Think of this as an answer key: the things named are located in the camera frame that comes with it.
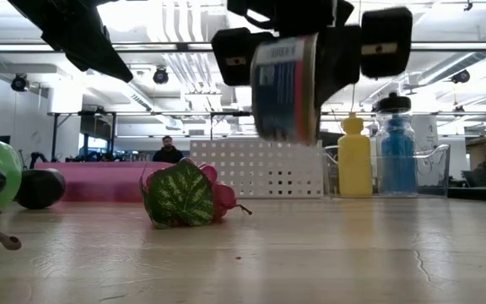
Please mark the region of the blue plastic bottle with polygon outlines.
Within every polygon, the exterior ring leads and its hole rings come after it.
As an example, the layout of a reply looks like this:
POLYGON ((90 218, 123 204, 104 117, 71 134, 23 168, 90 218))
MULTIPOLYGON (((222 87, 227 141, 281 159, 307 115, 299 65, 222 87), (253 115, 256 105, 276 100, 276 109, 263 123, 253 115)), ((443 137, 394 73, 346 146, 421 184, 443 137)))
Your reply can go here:
POLYGON ((418 182, 410 117, 395 114, 385 127, 381 141, 383 193, 414 195, 418 182))

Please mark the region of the white ceiling air unit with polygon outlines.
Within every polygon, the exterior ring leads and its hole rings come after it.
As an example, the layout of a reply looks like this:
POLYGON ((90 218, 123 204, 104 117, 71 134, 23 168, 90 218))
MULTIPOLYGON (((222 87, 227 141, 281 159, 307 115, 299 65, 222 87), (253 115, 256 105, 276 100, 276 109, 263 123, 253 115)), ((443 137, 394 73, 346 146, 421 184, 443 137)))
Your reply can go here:
POLYGON ((48 111, 74 113, 82 110, 84 88, 75 83, 63 82, 48 90, 48 111))

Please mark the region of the yellow plastic bottle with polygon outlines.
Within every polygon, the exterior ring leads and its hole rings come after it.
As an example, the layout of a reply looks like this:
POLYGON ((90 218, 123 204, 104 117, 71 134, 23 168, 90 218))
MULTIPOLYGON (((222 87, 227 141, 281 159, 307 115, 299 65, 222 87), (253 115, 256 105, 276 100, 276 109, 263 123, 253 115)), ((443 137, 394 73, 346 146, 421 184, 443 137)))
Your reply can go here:
POLYGON ((342 121, 342 128, 345 134, 337 142, 340 194, 370 197, 373 194, 370 139, 362 134, 364 121, 351 112, 342 121))

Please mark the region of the pink plastic bin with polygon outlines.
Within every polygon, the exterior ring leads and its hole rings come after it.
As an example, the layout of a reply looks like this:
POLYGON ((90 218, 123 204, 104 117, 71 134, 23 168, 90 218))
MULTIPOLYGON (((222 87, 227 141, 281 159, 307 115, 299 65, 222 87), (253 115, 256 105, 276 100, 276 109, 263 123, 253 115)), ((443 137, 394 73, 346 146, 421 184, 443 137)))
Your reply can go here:
POLYGON ((170 163, 136 162, 54 162, 35 169, 55 169, 65 178, 63 202, 142 203, 139 181, 170 163))

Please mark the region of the white perforated metal basket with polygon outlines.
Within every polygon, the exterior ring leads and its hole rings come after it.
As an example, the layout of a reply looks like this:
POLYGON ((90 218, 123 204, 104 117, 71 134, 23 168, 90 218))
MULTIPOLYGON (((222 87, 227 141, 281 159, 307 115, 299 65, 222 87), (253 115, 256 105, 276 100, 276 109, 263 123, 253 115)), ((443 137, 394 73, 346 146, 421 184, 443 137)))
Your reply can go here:
POLYGON ((237 198, 319 198, 324 194, 322 152, 317 146, 257 138, 192 140, 190 157, 217 171, 217 181, 237 198))

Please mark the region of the black computer monitor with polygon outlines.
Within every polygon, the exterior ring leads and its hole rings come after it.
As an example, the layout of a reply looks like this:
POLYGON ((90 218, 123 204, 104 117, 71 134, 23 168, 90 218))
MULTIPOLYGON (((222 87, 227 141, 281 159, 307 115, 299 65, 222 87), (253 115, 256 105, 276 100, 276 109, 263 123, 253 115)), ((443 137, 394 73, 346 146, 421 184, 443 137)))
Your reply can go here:
POLYGON ((343 133, 319 132, 318 139, 321 141, 323 148, 327 146, 338 145, 338 140, 343 136, 343 133))

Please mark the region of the clear bottle black cap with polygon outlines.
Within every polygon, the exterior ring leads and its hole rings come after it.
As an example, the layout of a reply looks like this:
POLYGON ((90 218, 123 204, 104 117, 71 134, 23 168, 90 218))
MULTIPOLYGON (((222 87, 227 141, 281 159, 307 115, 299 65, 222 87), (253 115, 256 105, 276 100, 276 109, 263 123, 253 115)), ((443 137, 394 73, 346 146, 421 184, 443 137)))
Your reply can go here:
POLYGON ((397 114, 410 117, 411 123, 411 100, 407 96, 399 96, 393 92, 375 104, 375 112, 376 121, 378 122, 378 132, 375 135, 376 154, 381 155, 381 141, 385 137, 386 121, 397 114))

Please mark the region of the black beam with light strips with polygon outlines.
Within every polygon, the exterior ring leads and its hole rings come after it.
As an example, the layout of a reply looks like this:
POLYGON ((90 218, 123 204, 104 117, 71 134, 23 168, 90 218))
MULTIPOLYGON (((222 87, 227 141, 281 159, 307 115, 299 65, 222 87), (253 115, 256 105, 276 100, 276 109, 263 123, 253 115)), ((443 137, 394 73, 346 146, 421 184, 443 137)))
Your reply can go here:
MULTIPOLYGON (((113 48, 120 53, 169 53, 212 52, 209 42, 160 42, 160 43, 115 43, 113 48)), ((486 41, 414 41, 412 52, 486 52, 486 41)), ((41 43, 0 43, 0 53, 54 53, 55 50, 41 43)))

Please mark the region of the clear plastic bin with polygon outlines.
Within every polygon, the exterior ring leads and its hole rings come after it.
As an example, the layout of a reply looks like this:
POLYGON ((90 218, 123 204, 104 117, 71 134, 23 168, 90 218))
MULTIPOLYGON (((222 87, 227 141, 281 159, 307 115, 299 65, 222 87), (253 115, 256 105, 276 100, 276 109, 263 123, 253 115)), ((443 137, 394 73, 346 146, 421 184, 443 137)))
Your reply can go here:
MULTIPOLYGON (((338 147, 327 146, 322 152, 324 193, 330 197, 340 197, 338 177, 338 147)), ((372 170, 373 197, 414 198, 447 195, 450 176, 450 145, 441 144, 431 151, 415 152, 418 188, 414 195, 396 195, 383 193, 382 156, 376 153, 370 156, 372 170)))

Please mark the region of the dark purple plum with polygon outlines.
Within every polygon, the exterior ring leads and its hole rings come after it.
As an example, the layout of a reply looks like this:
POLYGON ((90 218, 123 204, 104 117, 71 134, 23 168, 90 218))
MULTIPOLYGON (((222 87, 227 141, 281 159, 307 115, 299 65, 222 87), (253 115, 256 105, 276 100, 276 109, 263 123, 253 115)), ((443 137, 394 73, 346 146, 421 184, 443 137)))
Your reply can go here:
POLYGON ((27 209, 46 209, 64 195, 66 181, 56 169, 30 169, 22 172, 15 201, 27 209))

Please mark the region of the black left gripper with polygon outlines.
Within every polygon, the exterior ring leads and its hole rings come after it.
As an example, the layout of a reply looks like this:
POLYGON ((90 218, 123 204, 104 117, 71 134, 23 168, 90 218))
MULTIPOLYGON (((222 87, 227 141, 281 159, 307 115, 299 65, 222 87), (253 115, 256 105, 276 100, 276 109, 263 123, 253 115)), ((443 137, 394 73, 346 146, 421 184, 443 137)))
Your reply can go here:
POLYGON ((40 38, 64 51, 80 71, 93 69, 125 83, 133 79, 113 48, 98 7, 109 0, 7 0, 41 31, 40 38))

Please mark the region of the red grapes with leaf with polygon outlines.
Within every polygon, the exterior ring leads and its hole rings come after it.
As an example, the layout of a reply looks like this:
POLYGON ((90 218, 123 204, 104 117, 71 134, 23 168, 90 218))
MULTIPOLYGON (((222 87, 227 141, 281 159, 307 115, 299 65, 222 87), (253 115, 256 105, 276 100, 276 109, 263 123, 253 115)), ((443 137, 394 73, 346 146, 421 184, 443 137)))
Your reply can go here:
POLYGON ((189 158, 144 172, 139 188, 148 217, 159 229, 219 223, 232 209, 252 214, 237 202, 232 187, 218 181, 214 166, 198 166, 189 158))

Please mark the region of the white round canister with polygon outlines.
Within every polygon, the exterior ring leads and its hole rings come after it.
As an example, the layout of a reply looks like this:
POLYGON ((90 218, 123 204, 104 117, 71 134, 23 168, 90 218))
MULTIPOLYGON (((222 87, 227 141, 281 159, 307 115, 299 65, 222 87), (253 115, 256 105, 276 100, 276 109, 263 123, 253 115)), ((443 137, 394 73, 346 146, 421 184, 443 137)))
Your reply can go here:
POLYGON ((411 125, 414 131, 415 151, 431 151, 438 145, 436 116, 413 116, 411 125))

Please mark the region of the tin can blue red label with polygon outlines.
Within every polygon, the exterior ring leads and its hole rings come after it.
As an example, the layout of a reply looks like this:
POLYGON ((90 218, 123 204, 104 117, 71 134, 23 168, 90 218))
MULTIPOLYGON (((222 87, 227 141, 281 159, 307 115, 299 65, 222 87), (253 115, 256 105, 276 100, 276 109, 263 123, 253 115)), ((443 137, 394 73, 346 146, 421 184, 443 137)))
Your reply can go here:
POLYGON ((317 40, 317 34, 306 35, 266 42, 256 49, 251 63, 251 93, 260 138, 316 144, 317 40))

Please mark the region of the black metal rack frame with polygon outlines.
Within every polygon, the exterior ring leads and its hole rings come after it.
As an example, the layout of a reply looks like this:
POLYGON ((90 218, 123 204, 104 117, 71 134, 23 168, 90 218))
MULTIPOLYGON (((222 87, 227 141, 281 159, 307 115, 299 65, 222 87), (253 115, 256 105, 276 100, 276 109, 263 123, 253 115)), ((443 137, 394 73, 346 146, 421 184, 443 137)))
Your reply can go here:
POLYGON ((93 127, 92 134, 107 142, 110 153, 127 150, 124 141, 146 141, 144 150, 152 150, 157 138, 169 135, 187 141, 217 138, 256 138, 252 114, 248 111, 79 111, 52 113, 51 156, 56 156, 58 131, 72 117, 89 117, 93 123, 103 122, 108 130, 101 132, 93 127))

